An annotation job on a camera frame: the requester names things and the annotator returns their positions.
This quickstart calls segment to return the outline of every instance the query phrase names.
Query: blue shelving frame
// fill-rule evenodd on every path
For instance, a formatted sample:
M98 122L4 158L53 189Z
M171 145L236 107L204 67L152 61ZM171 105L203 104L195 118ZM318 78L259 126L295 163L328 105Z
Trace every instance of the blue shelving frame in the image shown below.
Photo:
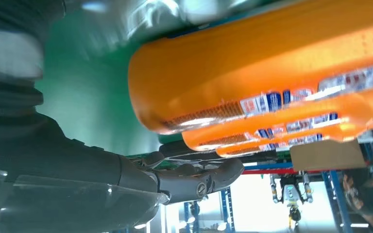
M234 224L234 212L232 210L232 197L231 189L227 188L221 191L221 201L222 201L222 213L223 220L226 222L226 233L235 233L235 224Z
M185 222L187 222L188 219L189 219L189 204L188 204L188 202L184 202L184 216L185 216ZM187 222L186 226L185 226L186 232L188 232L188 233L191 232L190 229L191 229L190 225Z
M200 232L200 229L199 229L199 216L198 216L198 202L197 201L194 201L194 217L195 217L195 222L194 222L194 229L193 229L193 233L199 233Z
M372 143L365 143L363 144L365 148L365 154L367 155L367 158L370 160L373 157L373 142ZM337 224L337 227L340 226L340 223L337 218L336 211L339 210L339 213L341 215L341 219L343 222L342 231L344 233L352 233L353 229L351 227L351 221L348 214L348 208L345 201L344 192L341 189L341 184L339 183L338 174L336 171L329 171L329 172L323 172L322 178L324 179L325 186L327 187L327 193L328 198L330 199L330 203L333 203L334 200L334 193L335 197L338 203L338 206L334 206L332 204L331 209L334 214L334 220Z

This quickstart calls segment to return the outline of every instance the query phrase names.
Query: ceiling light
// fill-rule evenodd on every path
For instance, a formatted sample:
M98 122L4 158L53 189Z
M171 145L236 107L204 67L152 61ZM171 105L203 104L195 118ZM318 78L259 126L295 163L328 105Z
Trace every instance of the ceiling light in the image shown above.
M224 231L225 229L226 229L226 222L221 223L217 228L218 231Z
M198 118L198 119L193 119L193 120L183 122L180 125L182 125L182 126L199 125L199 124L205 124L205 123L211 122L213 120L215 120L215 118L212 118L212 117Z
M195 222L195 217L194 216L188 218L188 221L186 221L186 223L193 223L193 222Z
M145 228L146 226L147 224L141 224L141 225L134 226L134 228L139 230L139 229Z

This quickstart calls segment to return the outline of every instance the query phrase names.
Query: robotic arm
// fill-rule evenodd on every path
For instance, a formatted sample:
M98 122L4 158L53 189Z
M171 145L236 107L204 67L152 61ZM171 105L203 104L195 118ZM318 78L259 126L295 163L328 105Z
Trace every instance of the robotic arm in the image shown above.
M276 183L274 174L270 174L270 184L271 184L271 191L272 191L272 200L274 203L279 203L284 201L289 202L296 202L300 200L302 203L307 201L308 203L313 202L312 198L312 190L309 185L309 177L308 174L304 171L300 172L303 178L303 184L305 188L306 198L301 195L301 192L298 188L298 182L295 175L285 175L281 176L281 188L282 188L282 195L281 198L278 199L277 190L276 190Z
M83 0L0 0L0 232L108 232L142 224L160 203L197 200L229 186L244 167L173 171L65 137L36 112L50 24Z

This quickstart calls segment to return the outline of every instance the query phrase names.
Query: orange plastic bottle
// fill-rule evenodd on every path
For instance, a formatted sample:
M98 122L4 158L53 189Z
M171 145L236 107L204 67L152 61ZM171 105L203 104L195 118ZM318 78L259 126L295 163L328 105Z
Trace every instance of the orange plastic bottle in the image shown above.
M221 157L236 157L248 153L286 148L299 144L311 143L321 140L332 139L335 141L349 141L366 130L373 129L373 122L367 126L357 126L349 123L329 125L323 128L314 128L308 131L289 133L272 139L262 138L259 141L235 144L227 147L219 147L216 152Z
M139 121L171 134L273 112L284 92L302 100L322 79L371 65L373 0L306 0L142 46L129 90Z
M314 129L334 124L360 128L359 133L372 123L373 89L367 89L319 101L302 101L277 112L187 131L182 135L191 149L203 151L264 138L279 138L296 132L305 131L302 136L313 135L321 133ZM329 132L328 135L346 137L338 133Z

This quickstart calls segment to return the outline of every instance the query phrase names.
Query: red pipe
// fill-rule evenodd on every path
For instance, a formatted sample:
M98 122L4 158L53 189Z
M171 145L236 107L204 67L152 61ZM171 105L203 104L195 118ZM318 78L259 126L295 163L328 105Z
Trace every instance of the red pipe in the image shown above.
M308 171L308 173L318 173L326 170ZM298 171L294 171L292 168L278 168L278 169L262 169L262 170L245 170L243 175L251 174L297 174Z

